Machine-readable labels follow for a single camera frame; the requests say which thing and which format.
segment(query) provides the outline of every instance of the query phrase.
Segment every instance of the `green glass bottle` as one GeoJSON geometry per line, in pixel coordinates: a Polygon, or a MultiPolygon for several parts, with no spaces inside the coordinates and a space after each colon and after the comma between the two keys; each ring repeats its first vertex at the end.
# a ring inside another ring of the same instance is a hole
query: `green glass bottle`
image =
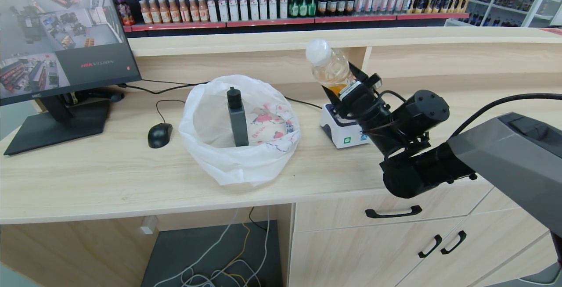
{"type": "Polygon", "coordinates": [[[316,15],[316,2],[314,0],[310,0],[309,2],[309,17],[314,17],[316,15]]]}
{"type": "Polygon", "coordinates": [[[299,6],[299,17],[306,17],[309,8],[306,4],[306,0],[301,0],[301,5],[299,6]]]}
{"type": "Polygon", "coordinates": [[[299,15],[299,2],[297,0],[291,0],[291,5],[289,7],[289,17],[295,18],[299,15]]]}

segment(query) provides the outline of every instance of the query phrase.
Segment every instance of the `monitor screen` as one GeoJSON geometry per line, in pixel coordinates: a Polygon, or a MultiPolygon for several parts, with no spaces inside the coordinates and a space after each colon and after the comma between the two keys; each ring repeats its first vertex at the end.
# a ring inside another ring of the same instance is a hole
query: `monitor screen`
{"type": "Polygon", "coordinates": [[[0,0],[0,105],[140,80],[112,0],[0,0]]]}

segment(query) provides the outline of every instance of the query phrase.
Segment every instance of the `black drawer handle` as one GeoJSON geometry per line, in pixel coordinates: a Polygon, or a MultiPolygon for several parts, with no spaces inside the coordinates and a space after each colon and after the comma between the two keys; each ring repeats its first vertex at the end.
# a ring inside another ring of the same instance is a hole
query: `black drawer handle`
{"type": "Polygon", "coordinates": [[[432,249],[429,250],[429,252],[427,252],[427,254],[424,254],[423,251],[419,252],[418,256],[420,258],[428,257],[431,254],[431,252],[434,249],[437,249],[437,247],[441,244],[441,242],[443,242],[443,238],[441,237],[441,235],[435,235],[435,237],[433,237],[433,238],[435,239],[435,245],[432,247],[432,249]]]}
{"type": "Polygon", "coordinates": [[[452,247],[449,251],[447,251],[447,249],[445,249],[445,248],[442,248],[442,249],[441,249],[441,253],[442,253],[443,255],[447,255],[447,254],[451,253],[452,251],[455,251],[455,249],[458,247],[458,245],[460,245],[460,244],[464,241],[464,239],[466,239],[466,232],[460,231],[460,232],[458,233],[458,236],[460,237],[460,240],[459,240],[458,243],[457,243],[454,247],[452,247]]]}
{"type": "Polygon", "coordinates": [[[395,217],[408,217],[408,215],[417,215],[418,213],[420,213],[422,211],[422,209],[421,209],[421,207],[419,207],[419,205],[412,206],[412,207],[410,207],[410,209],[412,209],[412,211],[409,212],[409,213],[399,213],[397,215],[379,215],[373,209],[367,209],[367,210],[365,210],[365,215],[367,215],[367,217],[373,218],[373,219],[395,218],[395,217]]]}

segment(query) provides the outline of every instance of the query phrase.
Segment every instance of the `monitor stand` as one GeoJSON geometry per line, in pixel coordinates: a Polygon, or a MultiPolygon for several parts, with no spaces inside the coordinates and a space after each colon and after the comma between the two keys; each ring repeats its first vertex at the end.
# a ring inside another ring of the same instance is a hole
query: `monitor stand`
{"type": "Polygon", "coordinates": [[[4,155],[14,155],[104,131],[110,104],[108,100],[71,108],[67,108],[59,96],[45,97],[40,101],[48,112],[27,117],[4,155]]]}

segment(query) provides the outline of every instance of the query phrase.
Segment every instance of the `white plastic bag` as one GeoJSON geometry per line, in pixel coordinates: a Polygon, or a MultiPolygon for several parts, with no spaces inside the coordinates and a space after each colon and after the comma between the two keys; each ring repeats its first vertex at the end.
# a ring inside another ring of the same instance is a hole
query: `white plastic bag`
{"type": "Polygon", "coordinates": [[[197,85],[187,97],[179,132],[199,165],[220,185],[259,185],[279,175],[300,138],[297,113],[271,85],[229,75],[197,85]],[[227,91],[240,90],[249,146],[235,147],[227,91]]]}

